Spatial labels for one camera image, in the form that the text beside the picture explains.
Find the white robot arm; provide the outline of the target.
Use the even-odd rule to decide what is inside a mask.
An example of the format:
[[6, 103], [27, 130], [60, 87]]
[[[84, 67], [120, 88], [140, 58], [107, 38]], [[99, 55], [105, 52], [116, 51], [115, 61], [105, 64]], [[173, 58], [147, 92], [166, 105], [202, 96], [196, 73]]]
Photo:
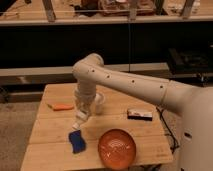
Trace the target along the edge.
[[76, 62], [73, 75], [80, 123], [91, 115], [98, 85], [117, 90], [182, 117], [177, 171], [213, 171], [213, 87], [113, 71], [96, 53]]

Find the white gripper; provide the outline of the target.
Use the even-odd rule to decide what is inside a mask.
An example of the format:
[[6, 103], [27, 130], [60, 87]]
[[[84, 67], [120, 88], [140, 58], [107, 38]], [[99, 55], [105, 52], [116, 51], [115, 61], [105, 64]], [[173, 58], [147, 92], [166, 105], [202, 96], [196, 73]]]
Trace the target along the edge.
[[94, 114], [94, 107], [91, 106], [96, 97], [95, 85], [78, 84], [75, 89], [76, 98], [76, 118], [83, 120], [86, 112], [86, 121]]

